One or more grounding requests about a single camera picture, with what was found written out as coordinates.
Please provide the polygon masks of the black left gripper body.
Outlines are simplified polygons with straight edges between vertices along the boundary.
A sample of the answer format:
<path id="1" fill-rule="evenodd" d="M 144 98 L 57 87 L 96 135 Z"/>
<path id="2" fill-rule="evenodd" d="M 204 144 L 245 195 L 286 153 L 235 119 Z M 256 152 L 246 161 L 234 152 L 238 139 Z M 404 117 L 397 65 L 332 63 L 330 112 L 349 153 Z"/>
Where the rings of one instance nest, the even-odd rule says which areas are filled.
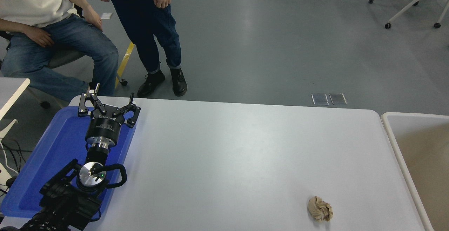
<path id="1" fill-rule="evenodd" d="M 85 141 L 89 144 L 94 143 L 98 138 L 107 138 L 111 144 L 116 144 L 119 139 L 121 125 L 125 118 L 123 115 L 114 117 L 118 114 L 118 107 L 105 106 L 103 109 L 95 108 L 91 111 L 91 122 L 88 127 Z"/>

